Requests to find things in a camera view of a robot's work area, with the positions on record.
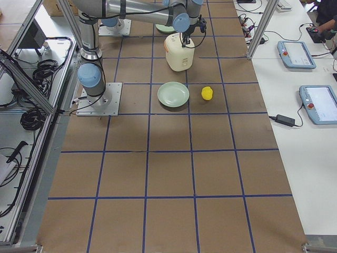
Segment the white table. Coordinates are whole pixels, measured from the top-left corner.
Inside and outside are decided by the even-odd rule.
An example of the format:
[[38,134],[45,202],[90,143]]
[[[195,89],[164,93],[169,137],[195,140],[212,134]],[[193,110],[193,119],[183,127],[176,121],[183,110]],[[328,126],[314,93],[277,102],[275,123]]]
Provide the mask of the white table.
[[[275,11],[267,27],[283,37],[297,40],[299,26],[311,22],[299,0],[287,0],[292,11]],[[246,9],[259,5],[241,4]],[[260,14],[246,13],[258,24]],[[311,54],[328,52],[322,44],[314,44],[306,26],[301,28],[304,41]],[[260,84],[268,114],[282,114],[301,121],[297,110],[301,105],[299,87],[301,85],[329,84],[337,94],[337,82],[332,73],[333,57],[327,55],[315,59],[317,68],[308,71],[290,70],[284,67],[276,49],[282,40],[274,33],[266,33],[270,40],[258,46],[253,65]],[[296,207],[306,235],[337,235],[337,125],[314,125],[304,109],[300,112],[303,127],[289,128],[272,122],[273,131],[291,186]]]

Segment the power adapter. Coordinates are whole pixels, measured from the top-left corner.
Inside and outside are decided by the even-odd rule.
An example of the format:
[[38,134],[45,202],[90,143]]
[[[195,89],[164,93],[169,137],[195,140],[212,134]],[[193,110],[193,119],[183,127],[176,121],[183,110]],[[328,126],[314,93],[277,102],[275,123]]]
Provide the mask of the power adapter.
[[266,40],[264,39],[264,37],[261,38],[260,40],[260,45],[264,44],[266,42]]
[[269,116],[270,119],[274,120],[275,122],[282,124],[282,125],[287,125],[289,127],[293,127],[296,126],[295,125],[295,120],[287,117],[287,116],[283,116],[283,115],[276,115],[276,117],[273,116]]

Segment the grid square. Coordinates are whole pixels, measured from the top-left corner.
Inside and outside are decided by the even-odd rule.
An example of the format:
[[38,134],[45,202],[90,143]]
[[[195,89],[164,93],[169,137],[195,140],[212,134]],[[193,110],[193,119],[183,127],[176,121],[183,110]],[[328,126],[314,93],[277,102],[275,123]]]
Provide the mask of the grid square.
[[187,103],[178,108],[164,106],[158,99],[160,85],[151,86],[151,113],[188,113]]
[[233,2],[209,3],[211,17],[236,17],[237,12]]
[[242,36],[239,19],[236,18],[213,18],[212,25],[214,35]]
[[[202,88],[210,86],[213,98],[209,101],[201,97]],[[221,84],[190,84],[190,111],[191,113],[225,113],[227,112],[225,95]]]
[[106,153],[100,196],[144,196],[145,171],[145,152]]
[[242,194],[234,152],[194,152],[193,162],[198,196]]
[[267,114],[231,115],[237,149],[277,149]]
[[192,115],[193,150],[233,149],[227,115]]
[[197,199],[197,213],[201,252],[253,252],[242,198]]
[[190,150],[189,117],[187,115],[152,115],[150,150]]
[[219,57],[245,57],[247,45],[242,36],[215,37]]
[[148,115],[119,115],[110,122],[106,150],[146,151]]
[[70,117],[62,150],[103,150],[107,122],[108,117]]
[[[101,162],[101,153],[61,153],[49,196],[96,196]],[[74,183],[78,175],[81,180]]]
[[145,252],[197,252],[193,199],[149,199]]
[[100,37],[100,48],[103,52],[103,57],[118,57],[122,39],[122,37]]
[[142,252],[143,217],[142,199],[99,200],[90,252]]
[[230,84],[225,86],[230,112],[266,112],[259,85]]
[[[94,200],[49,200],[44,212],[37,244],[48,253],[86,252]],[[69,241],[76,235],[76,243]]]
[[152,57],[152,38],[123,37],[121,57]]
[[119,113],[148,113],[149,84],[124,84]]
[[103,59],[103,69],[107,83],[115,82],[117,59]]
[[207,2],[203,3],[203,5],[201,6],[200,14],[202,14],[202,17],[210,17],[209,8],[207,6]]
[[153,59],[153,83],[167,83],[167,82],[186,82],[186,72],[173,71],[166,59]]
[[221,83],[217,59],[197,59],[187,70],[189,83]]
[[291,194],[278,151],[238,152],[245,194]]
[[192,196],[190,153],[150,153],[148,196]]
[[247,198],[256,252],[301,253],[306,238],[292,197]]
[[153,36],[153,24],[132,20],[130,36]]
[[166,37],[154,37],[153,39],[153,57],[166,57],[165,56],[165,42]]
[[[191,36],[192,41],[195,46],[199,45],[203,39],[203,35],[201,36]],[[199,61],[200,57],[217,57],[215,50],[215,43],[213,37],[205,37],[202,44],[194,50],[194,60]]]
[[150,83],[151,59],[120,59],[116,82]]
[[246,58],[220,59],[220,64],[225,83],[257,82],[253,63]]

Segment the computer keyboard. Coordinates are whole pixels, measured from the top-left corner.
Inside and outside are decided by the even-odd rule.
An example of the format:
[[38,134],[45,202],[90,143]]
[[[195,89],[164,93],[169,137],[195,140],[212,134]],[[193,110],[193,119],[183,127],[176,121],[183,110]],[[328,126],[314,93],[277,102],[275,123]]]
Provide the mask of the computer keyboard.
[[289,12],[292,8],[293,7],[286,0],[279,0],[279,3],[276,6],[276,9],[279,12]]

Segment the white plastic jug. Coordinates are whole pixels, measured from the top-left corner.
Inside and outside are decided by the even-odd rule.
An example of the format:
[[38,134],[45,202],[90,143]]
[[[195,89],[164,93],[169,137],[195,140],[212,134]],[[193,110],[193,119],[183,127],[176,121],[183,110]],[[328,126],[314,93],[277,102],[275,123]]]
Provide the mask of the white plastic jug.
[[182,47],[181,41],[182,35],[174,33],[169,35],[164,42],[167,63],[174,71],[187,70],[193,62],[194,48],[188,48],[194,47],[193,41],[190,39],[191,43],[187,47]]

